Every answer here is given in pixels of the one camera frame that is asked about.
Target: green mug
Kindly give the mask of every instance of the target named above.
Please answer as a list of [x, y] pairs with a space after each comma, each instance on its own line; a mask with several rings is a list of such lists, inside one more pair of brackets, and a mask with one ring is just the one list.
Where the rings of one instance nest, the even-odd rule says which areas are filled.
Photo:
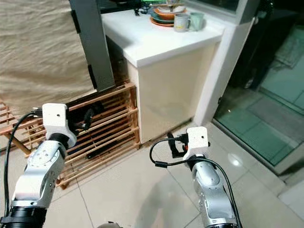
[[203, 13], [190, 13], [190, 30], [199, 31], [203, 29], [204, 14]]

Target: white countertop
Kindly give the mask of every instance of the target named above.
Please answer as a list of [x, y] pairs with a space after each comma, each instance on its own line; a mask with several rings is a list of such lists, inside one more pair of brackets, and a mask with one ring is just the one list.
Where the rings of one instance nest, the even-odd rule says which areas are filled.
[[224, 28], [206, 18], [202, 31], [175, 32], [172, 27], [154, 25], [150, 15], [135, 16], [133, 10], [102, 15], [105, 34], [123, 50], [135, 67], [186, 53], [221, 40]]

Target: mug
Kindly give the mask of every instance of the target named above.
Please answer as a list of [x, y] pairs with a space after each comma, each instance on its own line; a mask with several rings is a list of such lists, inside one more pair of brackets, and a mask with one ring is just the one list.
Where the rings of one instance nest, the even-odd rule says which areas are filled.
[[204, 14], [190, 13], [190, 30], [199, 31], [203, 29]]
[[177, 32], [185, 32], [190, 25], [190, 17], [186, 13], [178, 13], [174, 16], [174, 30]]

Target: stack of plates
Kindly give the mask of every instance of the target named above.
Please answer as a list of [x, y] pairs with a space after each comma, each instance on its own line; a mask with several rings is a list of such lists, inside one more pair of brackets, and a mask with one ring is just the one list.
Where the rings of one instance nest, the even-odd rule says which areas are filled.
[[151, 22], [155, 25], [172, 27], [174, 25], [174, 15], [176, 13], [184, 13], [186, 12], [185, 6], [177, 6], [170, 11], [170, 8], [167, 6], [161, 6], [155, 8], [151, 14]]

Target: glass door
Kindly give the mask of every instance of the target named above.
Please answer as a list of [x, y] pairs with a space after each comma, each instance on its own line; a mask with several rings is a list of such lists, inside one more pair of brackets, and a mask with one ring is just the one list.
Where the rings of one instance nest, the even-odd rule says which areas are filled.
[[277, 174], [304, 154], [304, 27], [295, 12], [282, 13], [275, 10], [264, 28], [279, 29], [282, 37], [250, 32], [214, 116]]

